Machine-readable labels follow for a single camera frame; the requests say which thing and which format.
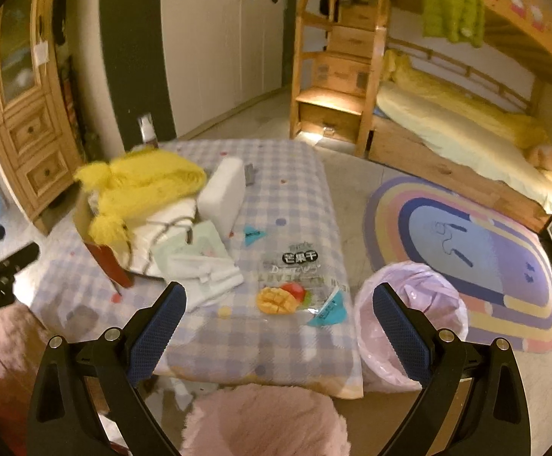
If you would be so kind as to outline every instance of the glass cabinet door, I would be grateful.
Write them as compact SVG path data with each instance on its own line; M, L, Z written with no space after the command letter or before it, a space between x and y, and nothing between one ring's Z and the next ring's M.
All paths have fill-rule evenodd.
M0 72L3 103L30 90L35 82L31 43L33 0L6 0L0 22Z
M38 0L6 0L0 15L0 102L4 116L41 93L42 80L33 56L40 39Z

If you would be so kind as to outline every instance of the rainbow rug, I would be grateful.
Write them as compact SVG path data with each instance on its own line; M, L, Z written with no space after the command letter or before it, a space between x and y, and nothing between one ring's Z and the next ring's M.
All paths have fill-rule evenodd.
M425 180L402 176L369 199L365 244L373 269L426 263L461 293L467 340L503 336L514 350L552 349L552 272L537 235Z

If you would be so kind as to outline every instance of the blue grip pad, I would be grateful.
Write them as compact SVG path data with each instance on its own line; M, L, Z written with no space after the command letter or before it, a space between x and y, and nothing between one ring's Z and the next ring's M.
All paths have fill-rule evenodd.
M130 366L126 373L132 386L151 377L185 313L186 304L185 288L177 284L139 335L131 348Z
M432 378L430 350L383 284L373 291L373 312L406 375L426 387Z

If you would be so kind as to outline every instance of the cartoon face on rug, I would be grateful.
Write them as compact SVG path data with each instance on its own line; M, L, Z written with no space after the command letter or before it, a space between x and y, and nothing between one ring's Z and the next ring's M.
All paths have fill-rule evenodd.
M409 257L438 269L454 286L474 290L475 298L503 303L496 292L538 306L547 302L547 293L539 292L549 289L547 274L536 271L541 264L535 253L493 222L438 201L413 199L400 212L399 230Z

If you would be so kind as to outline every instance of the pink plastic bag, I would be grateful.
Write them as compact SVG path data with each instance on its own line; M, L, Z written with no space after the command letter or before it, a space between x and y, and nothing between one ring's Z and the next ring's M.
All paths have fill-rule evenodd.
M436 329L451 329L462 341L468 335L465 303L444 277L429 266L410 261L381 268L356 295L354 321L365 391L419 391L420 383L406 376L373 312L373 291L381 283L389 283L406 306L421 310Z

